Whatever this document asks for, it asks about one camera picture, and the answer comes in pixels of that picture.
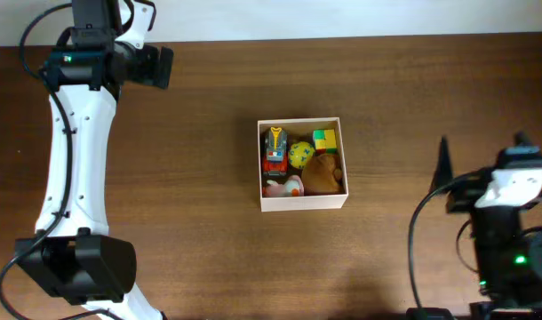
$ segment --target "colorful cube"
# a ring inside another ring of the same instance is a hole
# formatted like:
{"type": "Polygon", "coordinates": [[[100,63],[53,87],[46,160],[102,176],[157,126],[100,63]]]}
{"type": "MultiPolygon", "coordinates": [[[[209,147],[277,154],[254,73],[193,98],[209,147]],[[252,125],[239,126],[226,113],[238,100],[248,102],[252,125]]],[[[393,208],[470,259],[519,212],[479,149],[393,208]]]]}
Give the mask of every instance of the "colorful cube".
{"type": "Polygon", "coordinates": [[[334,129],[315,130],[313,132],[313,142],[317,154],[330,153],[335,154],[336,148],[336,133],[334,129]]]}

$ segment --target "white box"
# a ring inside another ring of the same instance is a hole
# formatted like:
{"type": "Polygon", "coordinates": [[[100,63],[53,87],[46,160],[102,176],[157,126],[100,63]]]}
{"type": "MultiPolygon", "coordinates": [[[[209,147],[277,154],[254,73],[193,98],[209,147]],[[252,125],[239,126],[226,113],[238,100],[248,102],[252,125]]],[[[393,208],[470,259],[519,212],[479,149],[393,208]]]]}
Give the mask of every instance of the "white box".
{"type": "Polygon", "coordinates": [[[290,210],[313,210],[313,209],[339,209],[348,198],[348,180],[346,173],[346,161],[344,159],[344,147],[342,145],[342,131],[340,119],[337,117],[311,118],[311,119],[287,119],[287,120],[262,120],[257,122],[258,136],[258,159],[259,159],[259,200],[262,212],[290,211],[290,210]],[[342,169],[342,186],[344,194],[331,196],[294,196],[294,197],[263,197],[261,181],[261,134],[271,127],[282,127],[289,134],[299,136],[308,135],[314,130],[334,129],[336,143],[340,155],[342,169]]]}

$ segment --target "brown wooden surface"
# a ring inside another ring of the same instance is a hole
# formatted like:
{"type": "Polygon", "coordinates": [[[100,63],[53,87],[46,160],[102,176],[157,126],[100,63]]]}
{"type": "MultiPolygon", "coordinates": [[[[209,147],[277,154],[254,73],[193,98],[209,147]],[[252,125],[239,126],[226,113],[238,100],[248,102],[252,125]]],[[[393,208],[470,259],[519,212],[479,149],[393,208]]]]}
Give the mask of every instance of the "brown wooden surface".
{"type": "MultiPolygon", "coordinates": [[[[138,284],[169,317],[326,318],[413,306],[410,215],[440,136],[457,173],[492,164],[524,129],[542,147],[542,34],[170,44],[167,92],[127,84],[108,147],[111,235],[134,244],[138,284]],[[262,214],[256,121],[339,116],[350,197],[341,210],[262,214]]],[[[29,49],[33,64],[47,53],[29,49]]],[[[0,267],[31,236],[51,139],[47,94],[0,49],[0,267]]],[[[428,306],[467,312],[475,277],[454,252],[466,216],[435,200],[418,222],[428,306]]],[[[542,205],[524,217],[542,223],[542,205]]],[[[474,261],[470,244],[463,251],[474,261]]],[[[14,269],[34,318],[81,310],[14,269]]],[[[0,308],[0,318],[9,318],[0,308]]]]}

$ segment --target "white wall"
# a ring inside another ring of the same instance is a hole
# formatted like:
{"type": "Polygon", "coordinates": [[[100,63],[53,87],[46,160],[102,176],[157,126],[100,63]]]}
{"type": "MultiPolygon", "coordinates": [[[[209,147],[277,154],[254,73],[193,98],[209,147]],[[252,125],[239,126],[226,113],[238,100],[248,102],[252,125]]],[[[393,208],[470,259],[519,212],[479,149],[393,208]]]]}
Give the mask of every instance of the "white wall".
{"type": "MultiPolygon", "coordinates": [[[[16,45],[44,9],[66,0],[0,0],[0,45],[16,45]]],[[[156,0],[150,41],[253,40],[542,31],[542,0],[156,0]]],[[[53,44],[71,11],[40,23],[53,44]]]]}

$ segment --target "ball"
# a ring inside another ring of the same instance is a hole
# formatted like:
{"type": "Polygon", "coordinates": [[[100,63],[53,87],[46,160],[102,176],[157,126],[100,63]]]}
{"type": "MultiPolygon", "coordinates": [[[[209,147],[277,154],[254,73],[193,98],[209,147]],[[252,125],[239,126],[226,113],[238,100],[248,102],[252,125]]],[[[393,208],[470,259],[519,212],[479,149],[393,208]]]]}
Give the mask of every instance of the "ball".
{"type": "Polygon", "coordinates": [[[302,170],[314,154],[315,149],[310,143],[305,141],[297,142],[289,150],[289,164],[295,169],[302,170]]]}

